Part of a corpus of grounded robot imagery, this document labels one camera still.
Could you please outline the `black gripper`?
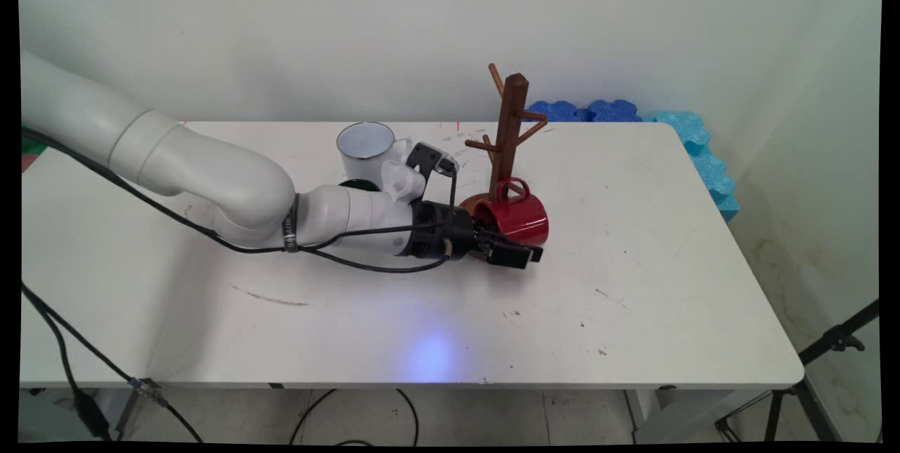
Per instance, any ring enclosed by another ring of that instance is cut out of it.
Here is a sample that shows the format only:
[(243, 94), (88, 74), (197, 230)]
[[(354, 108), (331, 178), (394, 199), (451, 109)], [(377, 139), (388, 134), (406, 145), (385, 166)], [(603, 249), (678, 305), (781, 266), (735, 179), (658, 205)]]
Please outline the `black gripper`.
[(424, 224), (409, 235), (409, 254), (419, 260), (437, 260), (452, 245), (450, 260), (472, 255), (492, 266), (525, 269), (540, 262), (544, 249), (525, 245), (501, 233), (495, 225), (479, 225), (467, 210), (435, 202), (412, 203), (413, 223)]

